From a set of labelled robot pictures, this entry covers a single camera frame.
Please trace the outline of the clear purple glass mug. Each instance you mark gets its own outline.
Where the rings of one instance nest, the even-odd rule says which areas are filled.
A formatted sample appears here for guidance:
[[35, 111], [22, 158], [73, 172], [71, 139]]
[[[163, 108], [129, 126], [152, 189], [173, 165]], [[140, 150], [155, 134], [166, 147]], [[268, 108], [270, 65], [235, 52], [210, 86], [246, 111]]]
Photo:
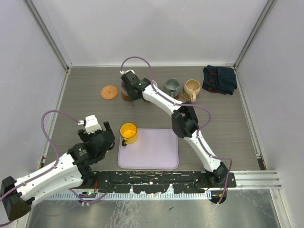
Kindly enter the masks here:
[[127, 90], [126, 90], [126, 84], [123, 81], [121, 82], [121, 88], [122, 88], [122, 93], [125, 96], [128, 96], [128, 93], [127, 93]]

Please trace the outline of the yellow glass mug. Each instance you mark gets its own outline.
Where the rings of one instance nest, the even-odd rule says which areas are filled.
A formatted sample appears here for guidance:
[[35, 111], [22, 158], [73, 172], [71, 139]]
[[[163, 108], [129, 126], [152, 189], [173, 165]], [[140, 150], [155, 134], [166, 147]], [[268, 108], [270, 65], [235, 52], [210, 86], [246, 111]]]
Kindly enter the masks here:
[[138, 138], [138, 129], [133, 123], [124, 123], [120, 127], [120, 136], [122, 138], [121, 145], [127, 146], [128, 144], [133, 144]]

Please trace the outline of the light cork coaster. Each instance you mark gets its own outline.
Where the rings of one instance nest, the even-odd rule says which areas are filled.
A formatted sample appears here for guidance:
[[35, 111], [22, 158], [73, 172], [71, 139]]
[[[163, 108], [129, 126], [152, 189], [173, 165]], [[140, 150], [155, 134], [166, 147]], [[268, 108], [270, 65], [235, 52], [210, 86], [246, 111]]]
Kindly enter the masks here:
[[118, 95], [118, 89], [114, 85], [107, 85], [101, 90], [101, 97], [105, 100], [112, 100]]
[[187, 100], [191, 99], [191, 93], [188, 94], [188, 93], [182, 92], [182, 96], [183, 96], [184, 99], [187, 99]]

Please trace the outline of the grey-green ceramic mug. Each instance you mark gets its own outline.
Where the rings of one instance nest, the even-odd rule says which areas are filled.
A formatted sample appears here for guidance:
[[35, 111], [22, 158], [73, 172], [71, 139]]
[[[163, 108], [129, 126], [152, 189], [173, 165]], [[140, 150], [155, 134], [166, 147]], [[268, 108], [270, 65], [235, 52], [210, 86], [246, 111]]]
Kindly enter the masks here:
[[168, 79], [164, 86], [165, 94], [175, 97], [180, 92], [180, 84], [175, 78]]

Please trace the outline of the beige ceramic mug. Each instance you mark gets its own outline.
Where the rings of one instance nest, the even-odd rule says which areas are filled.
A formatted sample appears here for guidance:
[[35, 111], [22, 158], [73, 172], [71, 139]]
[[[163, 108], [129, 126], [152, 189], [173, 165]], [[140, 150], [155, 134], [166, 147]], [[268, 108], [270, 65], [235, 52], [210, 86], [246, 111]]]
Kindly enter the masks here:
[[197, 96], [201, 91], [200, 82], [195, 79], [187, 80], [183, 86], [183, 92], [190, 94], [192, 103], [196, 102]]

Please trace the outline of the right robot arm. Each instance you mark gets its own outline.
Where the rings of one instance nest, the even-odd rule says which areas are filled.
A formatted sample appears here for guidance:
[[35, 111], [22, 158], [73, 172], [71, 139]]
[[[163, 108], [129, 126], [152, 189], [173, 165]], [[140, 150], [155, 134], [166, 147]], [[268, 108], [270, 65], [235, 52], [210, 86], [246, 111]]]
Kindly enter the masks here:
[[190, 102], [178, 101], [158, 89], [149, 79], [140, 80], [133, 70], [120, 71], [121, 80], [131, 101], [143, 99], [161, 108], [171, 117], [173, 132], [184, 139], [198, 155], [208, 180], [213, 187], [226, 186], [229, 169], [223, 160], [217, 157], [200, 129], [199, 121]]

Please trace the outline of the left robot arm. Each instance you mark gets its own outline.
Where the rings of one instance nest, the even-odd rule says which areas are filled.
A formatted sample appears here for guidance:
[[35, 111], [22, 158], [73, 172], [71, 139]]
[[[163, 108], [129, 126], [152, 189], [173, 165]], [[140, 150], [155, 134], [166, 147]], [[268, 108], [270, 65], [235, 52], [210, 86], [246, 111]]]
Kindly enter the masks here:
[[104, 127], [98, 126], [92, 133], [86, 129], [77, 133], [82, 142], [57, 161], [24, 177], [8, 176], [2, 180], [0, 200], [9, 222], [23, 217], [41, 201], [63, 190], [94, 185], [96, 174], [90, 166], [113, 149], [115, 136], [109, 122], [104, 122]]

